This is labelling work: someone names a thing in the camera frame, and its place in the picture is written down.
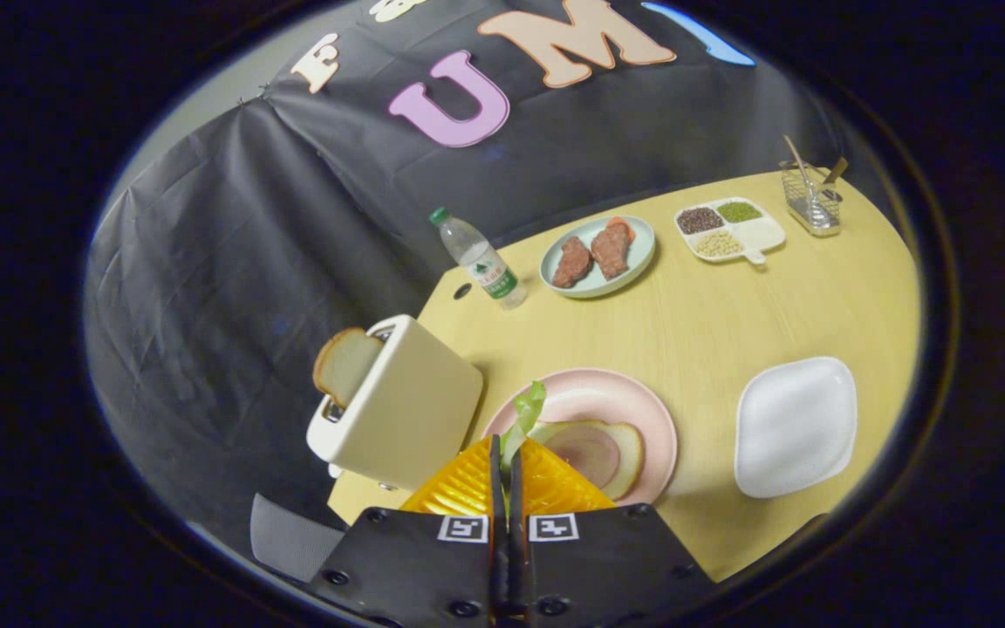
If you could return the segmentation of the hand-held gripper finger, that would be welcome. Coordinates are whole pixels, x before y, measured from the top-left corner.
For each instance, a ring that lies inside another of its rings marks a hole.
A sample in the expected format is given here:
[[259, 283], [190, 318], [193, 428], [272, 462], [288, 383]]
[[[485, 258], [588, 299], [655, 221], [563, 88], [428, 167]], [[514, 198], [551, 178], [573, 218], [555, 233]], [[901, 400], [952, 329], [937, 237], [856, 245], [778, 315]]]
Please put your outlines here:
[[514, 461], [510, 474], [513, 627], [661, 627], [717, 592], [653, 505], [525, 514], [525, 468]]
[[467, 449], [486, 470], [486, 510], [439, 515], [367, 508], [310, 581], [356, 625], [490, 627], [505, 588], [499, 439]]

